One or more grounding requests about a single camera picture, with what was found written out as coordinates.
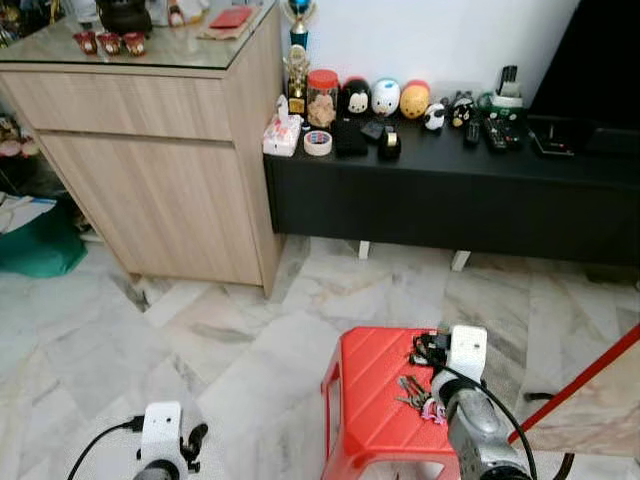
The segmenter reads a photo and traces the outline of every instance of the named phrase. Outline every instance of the green bag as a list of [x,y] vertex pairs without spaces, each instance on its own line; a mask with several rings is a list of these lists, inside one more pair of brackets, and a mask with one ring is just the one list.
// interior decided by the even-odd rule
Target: green bag
[[55,277],[72,271],[86,254],[84,243],[60,203],[0,236],[0,271]]

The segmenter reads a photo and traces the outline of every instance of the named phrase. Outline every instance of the mickey mouse figure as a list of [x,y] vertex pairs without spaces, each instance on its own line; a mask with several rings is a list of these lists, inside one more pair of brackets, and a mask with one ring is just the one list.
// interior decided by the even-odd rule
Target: mickey mouse figure
[[455,128],[465,125],[473,118],[474,110],[475,102],[471,90],[466,92],[458,90],[451,103],[451,125]]
[[362,115],[369,109],[371,90],[361,77],[350,77],[342,87],[342,104],[345,115]]

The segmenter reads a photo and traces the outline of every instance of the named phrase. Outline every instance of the white wall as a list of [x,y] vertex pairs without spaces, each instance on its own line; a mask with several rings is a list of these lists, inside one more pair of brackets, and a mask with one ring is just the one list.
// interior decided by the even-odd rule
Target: white wall
[[[343,81],[383,76],[426,80],[436,96],[465,85],[495,88],[518,65],[527,104],[578,0],[317,0],[308,22],[312,68]],[[290,24],[283,16],[283,52]]]

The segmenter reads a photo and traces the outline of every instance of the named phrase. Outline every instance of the red cup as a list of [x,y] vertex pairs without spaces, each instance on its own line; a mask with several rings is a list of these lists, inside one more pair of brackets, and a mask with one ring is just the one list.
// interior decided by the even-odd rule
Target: red cup
[[131,32],[123,35],[124,43],[131,55],[139,57],[144,55],[144,34],[142,32]]
[[107,52],[107,55],[113,56],[120,53],[120,35],[117,33],[106,32],[98,35],[98,40],[102,49]]
[[73,38],[78,42],[78,45],[80,45],[80,49],[87,55],[95,55],[98,52],[95,32],[86,31],[76,33]]

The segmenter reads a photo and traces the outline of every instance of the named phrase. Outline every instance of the stand leg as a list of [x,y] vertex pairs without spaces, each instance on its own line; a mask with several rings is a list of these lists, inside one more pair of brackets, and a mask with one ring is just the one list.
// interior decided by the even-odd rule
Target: stand leg
[[369,247],[371,242],[365,240],[360,241],[360,248],[358,249],[358,258],[360,260],[367,260],[369,258]]
[[451,270],[461,272],[470,256],[471,252],[469,250],[456,250],[453,260],[451,260]]

